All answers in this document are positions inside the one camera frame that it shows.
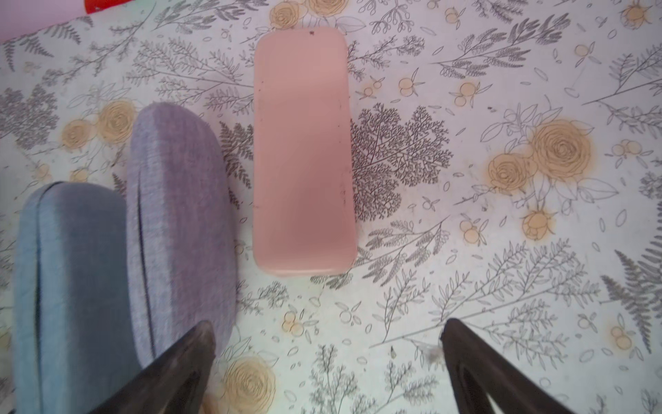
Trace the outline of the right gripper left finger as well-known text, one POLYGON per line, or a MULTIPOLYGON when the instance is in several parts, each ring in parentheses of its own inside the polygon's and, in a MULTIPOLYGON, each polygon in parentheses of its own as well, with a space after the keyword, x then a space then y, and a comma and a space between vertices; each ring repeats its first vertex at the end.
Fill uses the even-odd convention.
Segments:
POLYGON ((215 359, 209 321, 190 329, 94 413, 198 413, 215 359))

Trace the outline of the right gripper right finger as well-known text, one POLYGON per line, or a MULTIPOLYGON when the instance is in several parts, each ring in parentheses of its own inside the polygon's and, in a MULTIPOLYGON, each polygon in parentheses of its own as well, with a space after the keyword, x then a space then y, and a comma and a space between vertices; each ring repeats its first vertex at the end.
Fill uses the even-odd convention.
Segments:
POLYGON ((568 413, 462 321, 451 318, 441 344, 460 413, 568 413))

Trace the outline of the light blue case white glasses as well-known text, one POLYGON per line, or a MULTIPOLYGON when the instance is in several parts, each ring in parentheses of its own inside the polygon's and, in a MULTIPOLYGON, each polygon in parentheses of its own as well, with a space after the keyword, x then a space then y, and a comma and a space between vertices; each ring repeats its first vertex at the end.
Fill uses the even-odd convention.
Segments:
POLYGON ((20 215, 12 286, 18 412, 90 412, 140 372, 118 193, 72 182, 33 193, 20 215))

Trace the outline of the grey case tan interior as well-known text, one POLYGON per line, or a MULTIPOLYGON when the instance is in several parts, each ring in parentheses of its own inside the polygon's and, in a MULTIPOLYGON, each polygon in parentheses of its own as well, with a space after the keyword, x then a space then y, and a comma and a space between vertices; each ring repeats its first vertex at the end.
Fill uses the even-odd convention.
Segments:
POLYGON ((147 366, 202 321, 222 353, 236 319, 234 216, 211 127, 174 103, 136 117, 127 187, 127 263, 136 354, 147 366))

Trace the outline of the pink case round glasses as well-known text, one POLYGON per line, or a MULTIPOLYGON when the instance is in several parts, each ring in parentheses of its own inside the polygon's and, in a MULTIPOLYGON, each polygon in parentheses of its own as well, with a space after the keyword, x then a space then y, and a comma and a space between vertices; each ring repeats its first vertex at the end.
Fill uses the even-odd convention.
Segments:
POLYGON ((347 57, 329 27, 257 44, 253 253, 268 274, 341 274, 356 258, 347 57))

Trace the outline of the floral table mat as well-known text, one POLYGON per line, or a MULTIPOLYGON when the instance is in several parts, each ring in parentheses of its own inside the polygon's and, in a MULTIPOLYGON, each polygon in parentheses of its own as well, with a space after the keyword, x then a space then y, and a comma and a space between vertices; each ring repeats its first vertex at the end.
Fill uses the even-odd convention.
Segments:
POLYGON ((207 413, 454 413, 460 319, 577 413, 661 410, 658 1, 133 1, 1 45, 1 410, 15 410, 20 210, 55 181, 125 194, 138 112, 224 151, 238 320, 207 413), (253 259, 259 40, 348 43, 358 256, 253 259))

